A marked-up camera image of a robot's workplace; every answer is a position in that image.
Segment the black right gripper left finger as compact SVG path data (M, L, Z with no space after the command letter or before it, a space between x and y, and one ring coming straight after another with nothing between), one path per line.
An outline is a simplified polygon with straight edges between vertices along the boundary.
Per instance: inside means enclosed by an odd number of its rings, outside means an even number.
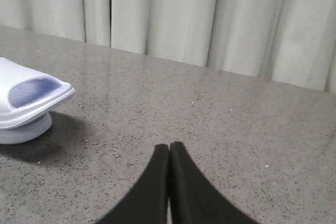
M166 223L168 172L169 147L158 144L136 183L97 223Z

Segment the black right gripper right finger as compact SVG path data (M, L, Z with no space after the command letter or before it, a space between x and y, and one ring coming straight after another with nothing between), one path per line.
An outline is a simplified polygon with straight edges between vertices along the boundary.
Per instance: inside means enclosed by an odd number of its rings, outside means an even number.
M170 145L169 188L173 223L256 223L208 181L182 142Z

